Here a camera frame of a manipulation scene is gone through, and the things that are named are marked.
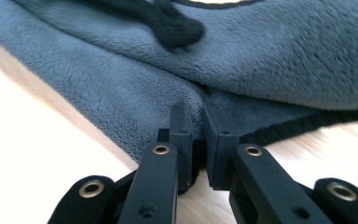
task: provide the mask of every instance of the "gray towel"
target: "gray towel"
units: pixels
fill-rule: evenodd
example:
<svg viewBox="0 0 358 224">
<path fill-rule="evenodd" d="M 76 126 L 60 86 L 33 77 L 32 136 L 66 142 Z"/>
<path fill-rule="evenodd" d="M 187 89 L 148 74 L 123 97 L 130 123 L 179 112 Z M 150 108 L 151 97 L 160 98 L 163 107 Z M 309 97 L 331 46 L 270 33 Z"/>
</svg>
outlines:
<svg viewBox="0 0 358 224">
<path fill-rule="evenodd" d="M 204 105 L 259 145 L 358 120 L 358 1 L 175 6 L 205 26 L 185 49 L 75 0 L 0 0 L 0 44 L 137 161 L 184 100 L 196 140 Z"/>
</svg>

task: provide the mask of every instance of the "blue towel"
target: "blue towel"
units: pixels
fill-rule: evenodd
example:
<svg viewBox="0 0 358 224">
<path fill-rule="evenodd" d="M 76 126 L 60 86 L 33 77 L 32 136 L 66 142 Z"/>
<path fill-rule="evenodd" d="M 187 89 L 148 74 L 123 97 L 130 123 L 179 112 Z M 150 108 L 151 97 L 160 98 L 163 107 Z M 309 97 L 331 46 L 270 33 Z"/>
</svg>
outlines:
<svg viewBox="0 0 358 224">
<path fill-rule="evenodd" d="M 358 1 L 175 6 L 204 37 L 165 49 L 145 24 L 75 0 L 0 0 L 0 44 L 136 161 L 187 101 L 265 145 L 358 120 Z"/>
</svg>

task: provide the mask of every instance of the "wooden table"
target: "wooden table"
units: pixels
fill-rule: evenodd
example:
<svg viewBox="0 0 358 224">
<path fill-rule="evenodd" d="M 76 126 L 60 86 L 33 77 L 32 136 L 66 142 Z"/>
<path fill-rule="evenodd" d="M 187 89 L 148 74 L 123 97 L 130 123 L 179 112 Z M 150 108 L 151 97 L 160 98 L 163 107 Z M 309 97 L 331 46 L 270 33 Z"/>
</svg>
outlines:
<svg viewBox="0 0 358 224">
<path fill-rule="evenodd" d="M 267 148 L 306 186 L 331 176 L 358 187 L 358 122 Z M 136 168 L 127 154 L 0 47 L 0 223 L 46 223 L 77 180 L 88 175 L 118 180 Z M 227 196 L 209 189 L 202 172 L 179 197 L 178 223 L 235 223 Z"/>
</svg>

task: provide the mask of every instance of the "folded towel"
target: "folded towel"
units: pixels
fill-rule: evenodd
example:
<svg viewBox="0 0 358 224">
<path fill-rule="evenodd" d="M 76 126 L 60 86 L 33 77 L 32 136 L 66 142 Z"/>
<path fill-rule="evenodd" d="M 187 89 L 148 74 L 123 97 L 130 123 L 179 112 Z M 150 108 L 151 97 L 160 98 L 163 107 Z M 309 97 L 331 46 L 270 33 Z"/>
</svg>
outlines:
<svg viewBox="0 0 358 224">
<path fill-rule="evenodd" d="M 174 4 L 203 38 L 166 49 L 147 24 L 75 0 L 0 0 L 0 44 L 135 160 L 171 105 L 204 105 L 265 145 L 358 120 L 358 1 Z"/>
</svg>

